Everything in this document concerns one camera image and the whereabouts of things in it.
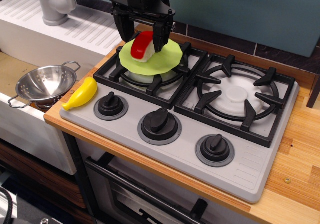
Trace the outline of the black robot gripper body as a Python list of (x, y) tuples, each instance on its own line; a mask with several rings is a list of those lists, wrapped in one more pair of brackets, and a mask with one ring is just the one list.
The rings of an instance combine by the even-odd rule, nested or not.
[(112, 15), (117, 26), (134, 22), (154, 25), (157, 22), (173, 27), (175, 11), (170, 0), (110, 0)]

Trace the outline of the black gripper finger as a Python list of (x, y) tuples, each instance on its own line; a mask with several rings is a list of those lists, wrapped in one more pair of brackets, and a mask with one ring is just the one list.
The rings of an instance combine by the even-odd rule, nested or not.
[(130, 15), (114, 12), (113, 16), (122, 40), (129, 42), (135, 34), (134, 22), (130, 19)]
[(162, 48), (168, 43), (172, 31), (172, 22), (156, 22), (153, 25), (153, 44), (155, 52), (161, 52)]

